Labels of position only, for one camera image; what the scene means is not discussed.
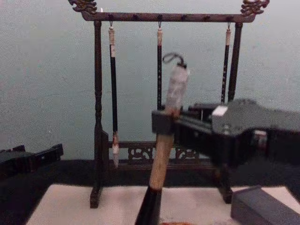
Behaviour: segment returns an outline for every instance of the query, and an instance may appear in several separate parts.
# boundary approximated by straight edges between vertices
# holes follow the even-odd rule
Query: carved wooden finial
[[[263,10],[261,10],[261,7],[266,8],[268,4],[270,3],[270,0],[243,0],[242,5],[242,15],[243,16],[249,16],[249,15],[256,15],[256,14],[262,14]]]
[[[96,4],[94,0],[69,0],[69,3],[72,5],[76,4],[76,7],[73,7],[73,10],[76,12],[87,12],[89,14],[96,14]]]

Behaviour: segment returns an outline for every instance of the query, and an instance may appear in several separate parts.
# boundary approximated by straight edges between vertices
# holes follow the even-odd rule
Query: gray wall
[[[119,12],[239,13],[241,0],[102,0]],[[298,0],[271,0],[245,24],[236,97],[300,111]],[[0,1],[0,149],[36,152],[64,144],[64,159],[93,158],[93,23],[67,0]],[[114,22],[121,140],[154,140],[157,23]],[[103,128],[112,136],[109,22],[103,31]],[[162,23],[163,53],[191,68],[185,106],[218,102],[226,24]],[[163,65],[163,99],[172,65]]]

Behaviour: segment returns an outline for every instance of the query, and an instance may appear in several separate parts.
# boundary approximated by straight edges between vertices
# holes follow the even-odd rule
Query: wooden post
[[[103,149],[102,149],[102,61],[101,61],[101,22],[95,21],[95,133],[94,133],[94,163],[95,183],[90,194],[90,207],[97,208],[102,186]]]
[[[239,56],[240,56],[240,38],[242,35],[242,23],[235,24],[235,35],[234,35],[234,44],[232,52],[232,61],[230,69],[230,79],[229,79],[229,90],[228,90],[228,102],[234,99],[236,79],[238,75],[238,65],[239,65]]]

